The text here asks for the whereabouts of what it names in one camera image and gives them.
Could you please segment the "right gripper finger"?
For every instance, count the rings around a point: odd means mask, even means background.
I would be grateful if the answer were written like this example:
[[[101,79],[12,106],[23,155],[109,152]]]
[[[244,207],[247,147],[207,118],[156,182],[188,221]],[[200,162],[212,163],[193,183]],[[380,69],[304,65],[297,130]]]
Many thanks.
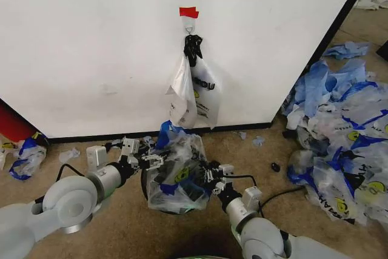
[[[214,195],[219,195],[226,187],[225,178],[217,178],[211,182],[211,190]]]
[[[200,162],[198,181],[201,184],[212,184],[220,182],[221,174],[219,169],[220,163],[217,161]]]

